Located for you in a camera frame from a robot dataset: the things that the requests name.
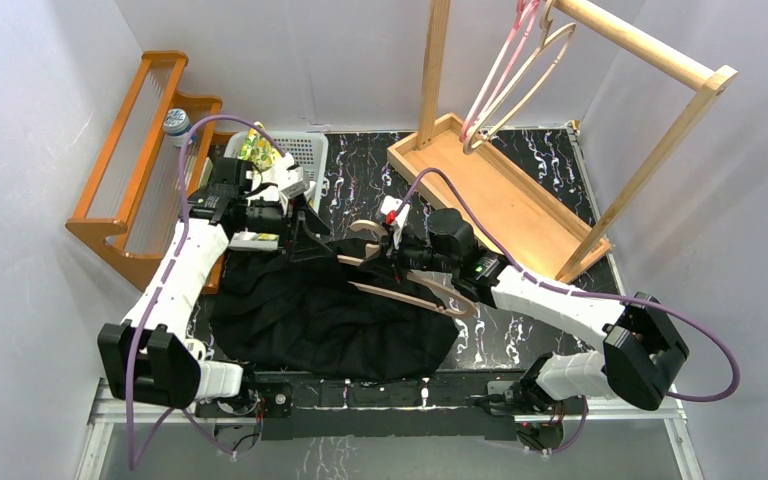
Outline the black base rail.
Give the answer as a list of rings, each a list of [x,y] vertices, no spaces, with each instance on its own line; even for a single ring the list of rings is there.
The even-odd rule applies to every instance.
[[[441,370],[430,378],[376,383],[320,378],[306,372],[260,372],[259,384],[277,385],[289,399],[271,403],[268,440],[314,437],[479,436],[514,440],[514,418],[530,415],[502,402],[521,370]],[[492,404],[491,396],[501,402]]]

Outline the pink hanger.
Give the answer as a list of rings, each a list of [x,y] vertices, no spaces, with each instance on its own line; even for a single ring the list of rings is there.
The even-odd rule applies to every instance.
[[[504,82],[510,75],[534,27],[540,1],[517,1],[511,30],[497,54],[461,128],[459,141],[464,143],[478,130],[478,121],[490,111]]]

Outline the small white blue jar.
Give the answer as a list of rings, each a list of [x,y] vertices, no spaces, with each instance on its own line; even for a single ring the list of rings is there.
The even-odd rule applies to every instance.
[[[182,148],[192,143],[192,140],[186,139],[187,133],[192,128],[192,122],[184,109],[168,110],[162,128],[166,138],[174,147]]]

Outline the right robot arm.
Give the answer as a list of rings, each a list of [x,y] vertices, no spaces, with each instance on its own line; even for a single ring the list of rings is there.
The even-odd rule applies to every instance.
[[[417,271],[448,273],[446,291],[460,305],[523,314],[588,345],[584,353],[539,357],[508,391],[511,403],[537,414],[573,397],[619,398],[646,411],[661,406],[689,348],[657,300],[598,294],[542,276],[506,252],[481,246],[456,209],[434,212],[421,240],[408,230],[408,209],[392,197],[380,208],[385,272],[398,279]]]

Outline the white plastic basket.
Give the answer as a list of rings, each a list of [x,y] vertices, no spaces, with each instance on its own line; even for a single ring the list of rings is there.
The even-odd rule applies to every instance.
[[[305,175],[308,188],[305,198],[317,213],[323,196],[325,164],[328,140],[322,133],[271,130],[268,134],[289,154]],[[274,246],[276,235],[239,232],[232,238],[229,249],[236,251],[257,250]]]

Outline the black skirt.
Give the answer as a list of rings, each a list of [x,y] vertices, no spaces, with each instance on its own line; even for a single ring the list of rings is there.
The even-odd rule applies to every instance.
[[[341,264],[364,240],[329,242],[335,255],[290,262],[279,252],[235,252],[214,297],[209,324],[231,360],[316,375],[394,381],[432,375],[459,336],[455,321],[358,290],[370,285],[437,303],[430,289]]]

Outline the orange wooden shelf rack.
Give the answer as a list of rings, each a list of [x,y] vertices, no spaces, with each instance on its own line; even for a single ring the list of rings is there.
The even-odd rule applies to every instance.
[[[188,64],[176,50],[146,51],[125,93],[66,229],[143,291],[179,214],[179,148],[163,131],[169,110],[196,122],[220,112],[216,96],[183,92]]]

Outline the beige hanger on rack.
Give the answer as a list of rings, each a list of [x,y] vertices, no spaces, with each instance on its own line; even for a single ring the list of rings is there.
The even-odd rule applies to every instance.
[[[540,1],[530,36],[490,111],[478,121],[478,130],[466,142],[459,141],[464,154],[473,154],[489,143],[530,102],[566,56],[577,24],[555,27],[554,6],[553,1]]]

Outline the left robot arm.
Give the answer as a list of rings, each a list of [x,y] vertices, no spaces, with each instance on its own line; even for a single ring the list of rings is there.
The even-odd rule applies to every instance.
[[[189,345],[189,321],[235,235],[275,235],[273,243],[256,240],[251,246],[270,252],[294,251],[298,233],[326,233],[309,205],[315,190],[291,154],[263,173],[236,158],[220,160],[213,178],[187,196],[143,295],[119,323],[107,323],[99,332],[99,353],[115,398],[176,409],[219,399],[235,416],[254,411],[259,391],[243,379],[243,367],[208,360]]]

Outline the yellow green patterned cloth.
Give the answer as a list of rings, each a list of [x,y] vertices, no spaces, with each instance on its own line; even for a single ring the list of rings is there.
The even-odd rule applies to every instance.
[[[250,128],[245,134],[242,146],[239,148],[238,158],[250,163],[258,172],[271,169],[282,158],[280,152],[260,132],[264,125],[255,123],[255,128]]]

